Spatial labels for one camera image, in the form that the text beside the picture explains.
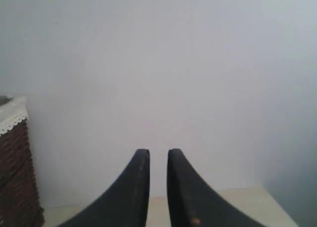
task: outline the black curved object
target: black curved object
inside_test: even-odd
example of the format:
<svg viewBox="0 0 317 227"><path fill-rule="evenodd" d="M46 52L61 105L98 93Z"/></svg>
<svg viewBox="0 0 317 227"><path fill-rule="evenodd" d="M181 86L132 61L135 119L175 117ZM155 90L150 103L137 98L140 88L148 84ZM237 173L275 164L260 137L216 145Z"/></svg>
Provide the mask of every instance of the black curved object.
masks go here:
<svg viewBox="0 0 317 227"><path fill-rule="evenodd" d="M150 192L150 153L138 149L95 202L59 227L144 227Z"/></svg>
<svg viewBox="0 0 317 227"><path fill-rule="evenodd" d="M264 227L212 190L180 149L168 152L167 198L172 227Z"/></svg>

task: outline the lace trim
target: lace trim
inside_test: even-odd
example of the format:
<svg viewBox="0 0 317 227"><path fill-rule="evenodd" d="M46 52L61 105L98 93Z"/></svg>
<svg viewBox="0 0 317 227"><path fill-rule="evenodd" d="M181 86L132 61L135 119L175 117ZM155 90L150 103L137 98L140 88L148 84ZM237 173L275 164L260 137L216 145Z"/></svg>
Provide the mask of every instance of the lace trim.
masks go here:
<svg viewBox="0 0 317 227"><path fill-rule="evenodd" d="M0 106L0 136L12 130L16 125L28 119L26 98L18 97Z"/></svg>

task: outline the beige table surface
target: beige table surface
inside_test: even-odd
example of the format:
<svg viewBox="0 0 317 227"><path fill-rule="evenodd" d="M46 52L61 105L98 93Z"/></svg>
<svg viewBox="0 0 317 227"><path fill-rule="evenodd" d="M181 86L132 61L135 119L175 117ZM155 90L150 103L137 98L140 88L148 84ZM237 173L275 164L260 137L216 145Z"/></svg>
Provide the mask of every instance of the beige table surface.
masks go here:
<svg viewBox="0 0 317 227"><path fill-rule="evenodd" d="M263 187L220 191L233 206L267 227L298 225ZM44 211L44 227L54 227L80 212L84 206L51 208ZM147 227L170 227L166 197L150 198Z"/></svg>

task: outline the brown woven basket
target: brown woven basket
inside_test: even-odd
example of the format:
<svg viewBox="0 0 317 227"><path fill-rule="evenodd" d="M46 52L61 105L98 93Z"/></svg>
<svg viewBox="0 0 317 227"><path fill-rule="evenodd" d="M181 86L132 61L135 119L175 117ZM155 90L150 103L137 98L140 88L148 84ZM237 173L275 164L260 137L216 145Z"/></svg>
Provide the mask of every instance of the brown woven basket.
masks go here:
<svg viewBox="0 0 317 227"><path fill-rule="evenodd" d="M0 136L0 227L40 227L43 222L23 121Z"/></svg>

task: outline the white wall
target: white wall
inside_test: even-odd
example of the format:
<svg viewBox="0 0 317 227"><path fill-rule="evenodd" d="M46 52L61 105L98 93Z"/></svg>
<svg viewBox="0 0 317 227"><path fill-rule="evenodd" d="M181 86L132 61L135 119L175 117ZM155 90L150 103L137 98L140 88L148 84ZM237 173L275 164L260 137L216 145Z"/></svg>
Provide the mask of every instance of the white wall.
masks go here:
<svg viewBox="0 0 317 227"><path fill-rule="evenodd" d="M91 201L136 148L314 218L316 0L0 0L0 91L29 98L42 204Z"/></svg>

